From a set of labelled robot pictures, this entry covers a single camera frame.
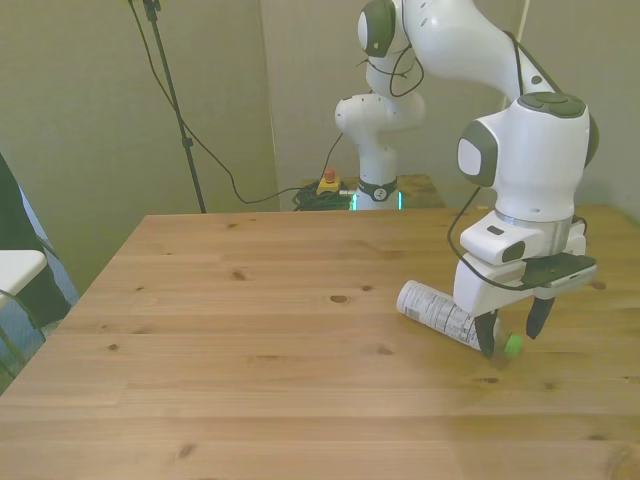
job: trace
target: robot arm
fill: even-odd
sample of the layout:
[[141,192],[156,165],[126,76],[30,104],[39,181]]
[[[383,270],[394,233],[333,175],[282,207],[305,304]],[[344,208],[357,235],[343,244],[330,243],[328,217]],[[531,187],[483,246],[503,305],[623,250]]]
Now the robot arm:
[[360,18],[358,36],[369,56],[367,83],[371,92],[341,101],[336,109],[336,123],[358,148],[358,207],[397,209],[397,154],[379,137],[383,132],[417,127],[425,116],[424,99],[419,93],[412,91],[398,96],[420,82],[415,54],[407,50],[409,40],[402,27],[401,0],[367,5]]
[[[498,200],[495,211],[461,236],[468,253],[460,255],[454,298],[463,310],[483,317],[535,296],[527,326],[535,338],[555,297],[583,286],[595,274],[595,260],[584,256],[585,226],[574,222],[574,195],[597,149],[597,126],[588,107],[563,94],[473,0],[403,0],[395,5],[428,72],[481,82],[511,102],[506,110],[472,122],[459,143],[463,175],[495,190]],[[374,20],[367,9],[361,31],[363,24],[377,38],[389,35],[389,24]]]

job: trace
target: wooden table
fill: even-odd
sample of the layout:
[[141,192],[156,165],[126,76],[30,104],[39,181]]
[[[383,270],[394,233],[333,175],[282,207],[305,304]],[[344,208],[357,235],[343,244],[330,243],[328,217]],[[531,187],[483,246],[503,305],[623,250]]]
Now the wooden table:
[[640,229],[582,209],[597,281],[498,371],[395,312],[454,213],[146,218],[0,399],[0,478],[640,478]]

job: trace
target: small table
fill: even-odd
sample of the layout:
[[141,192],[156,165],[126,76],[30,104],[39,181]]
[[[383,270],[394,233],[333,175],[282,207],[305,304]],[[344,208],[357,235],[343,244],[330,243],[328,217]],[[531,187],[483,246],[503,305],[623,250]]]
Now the small table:
[[147,217],[0,398],[0,478],[638,478],[640,228],[579,211],[597,281],[499,371],[395,311],[456,213]]

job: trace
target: black cable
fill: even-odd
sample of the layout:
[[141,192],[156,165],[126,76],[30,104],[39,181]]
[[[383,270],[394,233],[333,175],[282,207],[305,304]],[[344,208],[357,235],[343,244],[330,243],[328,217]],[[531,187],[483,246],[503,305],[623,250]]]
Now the black cable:
[[[522,63],[521,63],[521,60],[520,60],[520,46],[519,46],[518,40],[513,36],[513,34],[511,32],[505,32],[505,33],[513,41],[513,46],[514,46],[515,53],[516,53],[516,65],[517,65],[517,69],[518,69],[518,85],[520,86],[520,95],[522,96],[522,95],[524,95],[524,81],[523,81],[523,78],[522,78]],[[460,261],[469,270],[471,270],[471,272],[473,272],[474,275],[476,275],[478,278],[480,278],[482,281],[488,283],[492,287],[501,288],[502,290],[509,290],[511,292],[524,292],[525,290],[531,290],[531,288],[533,288],[531,285],[521,285],[519,287],[511,287],[509,285],[504,285],[502,283],[494,282],[493,280],[488,279],[487,277],[482,275],[478,270],[476,270],[473,267],[473,265],[471,265],[464,258],[464,255],[462,253],[460,253],[460,251],[455,246],[455,243],[453,242],[453,232],[454,232],[456,226],[458,225],[458,222],[462,218],[462,215],[464,215],[464,213],[467,211],[467,209],[471,206],[471,203],[473,203],[475,198],[478,196],[478,193],[480,193],[481,189],[482,189],[482,187],[476,188],[475,192],[473,192],[473,195],[471,195],[471,198],[469,199],[469,201],[462,208],[462,210],[460,210],[460,213],[458,214],[458,216],[455,218],[455,220],[451,224],[451,227],[449,228],[449,232],[447,233],[447,241],[449,242],[449,246],[451,247],[451,250],[453,250],[453,253],[456,254],[456,256],[460,259]]]
[[[404,30],[404,34],[408,39],[409,35],[407,35],[407,28],[405,26],[405,12],[406,11],[407,11],[407,8],[405,7],[405,0],[402,0],[402,30]],[[396,70],[398,70],[398,66],[400,65],[400,62],[402,61],[402,59],[404,58],[406,53],[409,50],[411,50],[412,47],[413,46],[411,45],[411,41],[409,40],[409,45],[407,45],[405,47],[405,49],[402,50],[402,53],[400,53],[400,56],[398,57],[398,60],[396,60],[396,64],[393,67],[393,72],[391,73],[391,80],[389,81],[389,93],[394,98],[402,98],[402,97],[405,97],[405,96],[409,95],[411,92],[413,92],[415,89],[417,89],[420,85],[422,85],[422,82],[424,81],[424,77],[425,77],[424,67],[422,66],[422,63],[420,63],[420,60],[416,57],[416,62],[418,63],[418,66],[420,67],[420,72],[421,72],[420,73],[420,80],[418,80],[418,83],[416,83],[413,87],[411,87],[406,92],[401,93],[399,95],[397,95],[393,91],[393,80],[396,78],[397,75],[400,75],[400,74],[396,73]]]
[[504,30],[504,33],[511,39],[513,42],[513,49],[516,52],[516,68],[518,69],[518,87],[520,88],[520,96],[524,95],[524,78],[522,75],[522,61],[520,59],[520,42],[515,37],[513,33],[508,30]]
[[[389,75],[389,76],[393,76],[394,75],[393,72],[385,72],[384,70],[376,67],[375,64],[371,60],[369,60],[368,58],[365,58],[358,65],[356,65],[356,67],[359,67],[360,65],[363,65],[365,63],[368,64],[368,65],[371,65],[371,68],[373,68],[378,73],[381,73],[383,75]],[[402,77],[402,78],[404,78],[406,80],[407,75],[409,73],[411,73],[411,70],[413,70],[414,65],[415,65],[415,62],[414,62],[413,65],[411,65],[411,68],[409,68],[409,70],[407,70],[406,72],[396,73],[395,76],[396,77]]]
[[478,193],[480,193],[480,190],[482,190],[482,187],[476,188],[475,192],[473,192],[473,195],[471,195],[471,198],[469,198],[466,205],[462,207],[462,210],[460,210],[460,213],[458,213],[458,215],[456,216],[455,220],[451,224],[451,227],[449,227],[449,231],[447,232],[447,241],[449,242],[449,246],[451,247],[451,250],[453,250],[453,253],[456,254],[456,256],[460,259],[460,261],[464,263],[467,266],[467,268],[473,272],[474,275],[476,275],[477,277],[479,277],[481,280],[488,283],[492,287],[498,287],[503,290],[509,290],[511,292],[524,292],[525,290],[531,290],[532,287],[528,285],[521,285],[519,287],[510,287],[509,285],[503,285],[501,283],[494,282],[493,280],[488,279],[487,277],[482,275],[478,270],[476,270],[474,266],[467,261],[466,258],[464,258],[464,255],[460,252],[460,250],[458,250],[455,243],[453,242],[453,232],[456,229],[458,222],[460,221],[462,216],[465,214],[465,212],[469,209],[469,207],[471,206],[471,203],[473,203],[475,198],[478,196]]
[[587,236],[587,230],[589,230],[589,224],[587,223],[587,219],[584,217],[580,217],[578,215],[573,216],[573,223],[582,222],[584,223],[584,236]]
[[278,197],[278,196],[280,196],[280,195],[282,195],[284,193],[287,193],[287,192],[299,191],[300,188],[287,188],[287,189],[284,189],[284,190],[282,190],[282,191],[280,191],[278,193],[275,193],[275,194],[270,195],[270,196],[265,197],[265,198],[261,198],[259,200],[245,200],[244,198],[242,198],[242,195],[240,195],[240,192],[238,192],[238,188],[236,186],[235,177],[233,176],[233,173],[231,173],[231,170],[229,170],[227,168],[227,166],[222,162],[222,160],[220,160],[218,158],[218,156],[216,154],[214,154],[200,140],[200,138],[198,138],[198,136],[193,132],[191,127],[189,127],[189,125],[184,121],[184,118],[182,118],[179,110],[173,104],[173,101],[171,100],[171,97],[167,93],[166,88],[164,87],[162,81],[160,80],[160,77],[158,76],[158,73],[156,72],[155,65],[153,63],[153,58],[151,56],[151,50],[150,50],[149,44],[147,42],[147,37],[146,37],[146,35],[144,33],[144,30],[142,28],[142,23],[140,22],[140,18],[138,17],[138,12],[136,11],[136,9],[135,9],[135,7],[133,5],[133,0],[128,0],[128,1],[129,1],[129,7],[131,7],[131,11],[133,12],[133,17],[135,18],[136,25],[138,26],[138,31],[140,32],[140,37],[142,38],[142,43],[144,44],[144,50],[145,50],[145,53],[147,54],[147,59],[149,61],[149,66],[151,67],[151,73],[153,74],[153,77],[155,78],[156,83],[160,87],[160,90],[162,90],[162,93],[164,94],[165,98],[167,99],[167,102],[169,102],[169,105],[171,105],[171,108],[174,110],[174,112],[176,112],[177,115],[180,115],[180,118],[182,120],[182,124],[184,125],[185,129],[187,130],[187,132],[189,132],[191,134],[191,136],[196,141],[196,143],[198,145],[200,145],[200,147],[202,147],[204,149],[204,151],[207,152],[216,161],[216,163],[225,171],[225,173],[229,176],[229,180],[231,181],[231,187],[233,188],[233,192],[234,192],[235,196],[238,198],[238,200],[240,200],[245,205],[252,205],[252,204],[255,204],[255,203],[266,202],[267,200],[271,200],[272,198]]

